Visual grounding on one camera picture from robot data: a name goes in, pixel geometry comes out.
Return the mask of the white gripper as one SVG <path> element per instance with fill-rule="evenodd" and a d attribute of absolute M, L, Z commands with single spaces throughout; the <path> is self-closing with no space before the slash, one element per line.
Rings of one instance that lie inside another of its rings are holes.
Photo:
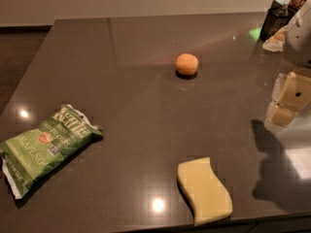
<path fill-rule="evenodd" d="M 307 0 L 287 25 L 285 58 L 296 66 L 311 67 L 311 0 Z M 288 126 L 311 102 L 311 71 L 280 73 L 273 86 L 264 126 Z"/>

